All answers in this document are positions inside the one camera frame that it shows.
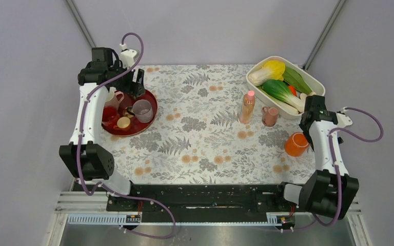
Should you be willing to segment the small orange mug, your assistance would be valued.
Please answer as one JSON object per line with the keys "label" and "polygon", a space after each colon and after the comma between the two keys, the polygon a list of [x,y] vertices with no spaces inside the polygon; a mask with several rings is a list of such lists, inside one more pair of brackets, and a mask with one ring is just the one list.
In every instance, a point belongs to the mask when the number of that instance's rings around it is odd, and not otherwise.
{"label": "small orange mug", "polygon": [[113,128],[115,130],[128,131],[131,128],[131,120],[128,117],[121,117]]}

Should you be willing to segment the large orange mug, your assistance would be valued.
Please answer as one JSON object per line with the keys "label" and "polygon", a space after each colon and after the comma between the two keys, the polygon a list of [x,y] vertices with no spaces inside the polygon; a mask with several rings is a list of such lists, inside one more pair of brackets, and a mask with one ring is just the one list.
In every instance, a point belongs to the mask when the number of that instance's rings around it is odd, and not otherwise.
{"label": "large orange mug", "polygon": [[309,147],[309,142],[301,132],[293,133],[285,142],[284,149],[289,156],[299,157]]}

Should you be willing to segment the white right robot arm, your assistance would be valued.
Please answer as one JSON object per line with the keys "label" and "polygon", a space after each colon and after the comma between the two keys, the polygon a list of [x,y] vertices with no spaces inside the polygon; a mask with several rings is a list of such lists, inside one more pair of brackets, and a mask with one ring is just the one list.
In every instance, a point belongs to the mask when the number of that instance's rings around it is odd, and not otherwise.
{"label": "white right robot arm", "polygon": [[350,177],[339,149],[337,113],[328,111],[325,98],[308,96],[300,128],[311,145],[316,170],[303,185],[283,182],[274,196],[274,206],[287,211],[296,204],[329,227],[344,218],[358,190],[359,181]]}

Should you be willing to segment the brown mug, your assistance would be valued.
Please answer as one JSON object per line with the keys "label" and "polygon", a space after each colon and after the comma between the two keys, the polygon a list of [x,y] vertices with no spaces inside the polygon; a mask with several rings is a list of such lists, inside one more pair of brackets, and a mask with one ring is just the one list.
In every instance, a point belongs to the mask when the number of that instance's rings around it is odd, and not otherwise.
{"label": "brown mug", "polygon": [[123,117],[127,117],[127,118],[133,118],[135,117],[135,113],[133,111],[133,107],[132,106],[128,106],[123,110],[122,113]]}

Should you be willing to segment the mauve mug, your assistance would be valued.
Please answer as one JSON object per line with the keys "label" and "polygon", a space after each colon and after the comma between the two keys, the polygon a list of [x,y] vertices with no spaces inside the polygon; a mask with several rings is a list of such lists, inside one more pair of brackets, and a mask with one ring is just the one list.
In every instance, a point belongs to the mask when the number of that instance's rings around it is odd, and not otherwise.
{"label": "mauve mug", "polygon": [[150,101],[141,99],[136,101],[132,110],[141,123],[148,123],[153,119],[153,109]]}

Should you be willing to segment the small pink mug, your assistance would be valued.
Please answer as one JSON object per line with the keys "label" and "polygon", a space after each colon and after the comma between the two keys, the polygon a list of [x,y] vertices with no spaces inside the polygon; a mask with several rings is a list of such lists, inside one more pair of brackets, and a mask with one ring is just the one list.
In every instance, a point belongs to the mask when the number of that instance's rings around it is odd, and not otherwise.
{"label": "small pink mug", "polygon": [[273,127],[278,120],[279,112],[276,108],[264,106],[262,108],[262,123],[266,127]]}

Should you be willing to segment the red mug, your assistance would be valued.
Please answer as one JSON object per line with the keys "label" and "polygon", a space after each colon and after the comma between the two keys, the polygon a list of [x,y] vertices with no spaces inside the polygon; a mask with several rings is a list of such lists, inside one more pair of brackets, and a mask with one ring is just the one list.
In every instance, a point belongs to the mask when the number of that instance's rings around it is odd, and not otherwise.
{"label": "red mug", "polygon": [[120,115],[114,106],[106,106],[103,108],[102,124],[105,127],[113,128],[114,126],[116,126],[119,118]]}

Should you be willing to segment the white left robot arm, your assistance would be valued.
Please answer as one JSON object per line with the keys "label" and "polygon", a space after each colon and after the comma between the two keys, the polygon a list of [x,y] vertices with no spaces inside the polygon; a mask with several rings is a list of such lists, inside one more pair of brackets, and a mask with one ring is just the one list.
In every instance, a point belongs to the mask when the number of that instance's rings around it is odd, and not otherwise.
{"label": "white left robot arm", "polygon": [[139,198],[130,191],[132,182],[115,171],[113,155],[97,140],[110,89],[133,97],[144,94],[144,71],[134,68],[140,58],[140,51],[125,45],[121,45],[120,53],[104,47],[91,50],[91,61],[77,76],[80,103],[75,127],[69,143],[59,148],[60,158],[86,194],[94,193],[85,184],[92,181],[95,188],[120,196],[119,204],[127,211],[138,206]]}

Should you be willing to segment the light pink mug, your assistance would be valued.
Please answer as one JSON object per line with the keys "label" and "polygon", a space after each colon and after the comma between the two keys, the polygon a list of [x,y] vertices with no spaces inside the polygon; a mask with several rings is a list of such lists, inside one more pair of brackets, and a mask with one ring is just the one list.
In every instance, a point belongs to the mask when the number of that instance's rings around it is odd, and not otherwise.
{"label": "light pink mug", "polygon": [[123,99],[123,92],[118,91],[115,87],[110,87],[109,93],[104,103],[104,107],[114,107],[116,110],[118,110]]}

